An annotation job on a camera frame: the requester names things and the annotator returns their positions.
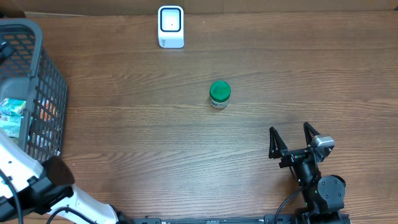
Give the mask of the green lid jar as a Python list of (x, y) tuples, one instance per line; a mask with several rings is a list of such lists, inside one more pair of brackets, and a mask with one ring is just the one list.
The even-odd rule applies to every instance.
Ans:
[(227, 107), (231, 96), (230, 85), (222, 80), (212, 83), (209, 90), (210, 105), (216, 109)]

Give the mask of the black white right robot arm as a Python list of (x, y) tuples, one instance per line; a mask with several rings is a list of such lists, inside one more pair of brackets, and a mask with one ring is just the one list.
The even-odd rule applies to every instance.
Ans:
[[(323, 176), (318, 164), (327, 158), (335, 147), (331, 136), (320, 134), (310, 123), (303, 124), (306, 147), (289, 150), (277, 130), (269, 128), (269, 158), (280, 159), (279, 167), (288, 167), (299, 188), (279, 205), (275, 215), (268, 218), (273, 223), (350, 223), (345, 207), (346, 182), (338, 175)], [(283, 217), (280, 212), (292, 198), (302, 194), (305, 206)]]

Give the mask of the orange tissue pack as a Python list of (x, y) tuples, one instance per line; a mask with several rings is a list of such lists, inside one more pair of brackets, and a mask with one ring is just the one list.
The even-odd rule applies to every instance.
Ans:
[(57, 108), (50, 100), (43, 99), (41, 105), (44, 109), (40, 108), (40, 118), (44, 121), (52, 121), (58, 116)]

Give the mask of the mint green wipes pack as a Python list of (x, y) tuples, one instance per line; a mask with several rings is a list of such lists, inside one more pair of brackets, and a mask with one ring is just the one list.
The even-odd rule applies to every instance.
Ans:
[(1, 102), (1, 129), (10, 138), (19, 138), (25, 100), (5, 98)]

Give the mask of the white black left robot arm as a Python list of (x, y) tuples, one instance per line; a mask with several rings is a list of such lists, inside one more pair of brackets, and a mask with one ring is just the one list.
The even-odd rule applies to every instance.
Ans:
[(1, 221), (38, 213), (73, 223), (128, 223), (75, 184), (60, 157), (66, 81), (40, 42), (1, 39)]

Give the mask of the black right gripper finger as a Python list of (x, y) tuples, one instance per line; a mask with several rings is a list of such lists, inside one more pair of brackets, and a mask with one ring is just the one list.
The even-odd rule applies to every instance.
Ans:
[(317, 139), (318, 139), (320, 133), (309, 122), (304, 122), (303, 130), (305, 133), (305, 140), (306, 140), (307, 145), (308, 146), (316, 146)]
[(284, 153), (288, 151), (288, 147), (283, 142), (279, 133), (274, 127), (269, 128), (270, 133), (270, 146), (269, 146), (269, 158), (278, 159), (284, 156)]

